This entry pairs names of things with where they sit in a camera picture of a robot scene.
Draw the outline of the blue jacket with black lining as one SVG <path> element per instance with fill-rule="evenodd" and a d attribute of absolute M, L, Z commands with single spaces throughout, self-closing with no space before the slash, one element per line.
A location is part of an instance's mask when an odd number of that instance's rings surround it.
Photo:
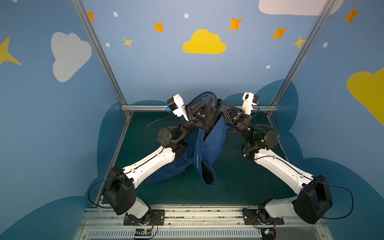
<path fill-rule="evenodd" d="M 182 173 L 190 165 L 194 165 L 197 173 L 208 187 L 214 187 L 217 184 L 213 165 L 223 153 L 224 142 L 230 126 L 226 124 L 222 113 L 216 115 L 218 100 L 214 93 L 204 92 L 195 97 L 190 103 L 195 104 L 209 97 L 214 98 L 214 101 L 210 109 L 208 122 L 205 123 L 206 128 L 204 130 L 194 129 L 185 139 L 187 147 L 184 153 L 150 175 L 146 180 L 147 184 L 156 184 L 172 178 Z"/>

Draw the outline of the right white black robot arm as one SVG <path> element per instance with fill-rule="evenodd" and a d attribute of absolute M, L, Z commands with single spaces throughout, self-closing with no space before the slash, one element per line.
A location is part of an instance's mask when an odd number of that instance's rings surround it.
<path fill-rule="evenodd" d="M 289 217 L 315 224 L 333 205 L 329 181 L 322 175 L 315 177 L 280 158 L 273 151 L 278 143 L 278 134 L 271 126 L 252 125 L 252 106 L 249 103 L 237 108 L 221 102 L 220 110 L 226 124 L 245 138 L 243 156 L 270 171 L 296 194 L 292 198 L 265 201 L 259 207 L 259 221 L 269 224 L 274 219 Z"/>

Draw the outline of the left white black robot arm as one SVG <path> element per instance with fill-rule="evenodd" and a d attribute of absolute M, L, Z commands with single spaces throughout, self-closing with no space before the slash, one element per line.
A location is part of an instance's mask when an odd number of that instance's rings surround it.
<path fill-rule="evenodd" d="M 103 196 L 117 215 L 129 213 L 137 219 L 149 219 L 150 207 L 136 196 L 136 188 L 161 167 L 173 162 L 186 150 L 185 139 L 196 129 L 204 130 L 218 109 L 216 97 L 184 104 L 180 95 L 167 101 L 168 110 L 182 118 L 178 126 L 162 128 L 156 144 L 159 148 L 140 161 L 124 168 L 113 167 L 106 176 Z"/>

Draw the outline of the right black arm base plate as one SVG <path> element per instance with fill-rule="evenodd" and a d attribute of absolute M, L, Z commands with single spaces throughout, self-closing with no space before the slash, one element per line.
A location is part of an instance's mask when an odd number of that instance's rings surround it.
<path fill-rule="evenodd" d="M 284 225 L 282 217 L 272 218 L 264 209 L 242 209 L 245 225 Z"/>

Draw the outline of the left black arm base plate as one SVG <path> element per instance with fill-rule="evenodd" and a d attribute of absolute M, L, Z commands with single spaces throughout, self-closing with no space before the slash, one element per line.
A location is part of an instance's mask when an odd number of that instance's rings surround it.
<path fill-rule="evenodd" d="M 141 218 L 136 218 L 134 215 L 126 213 L 124 218 L 124 226 L 147 226 L 159 225 L 163 226 L 165 220 L 165 210 L 148 210 Z"/>

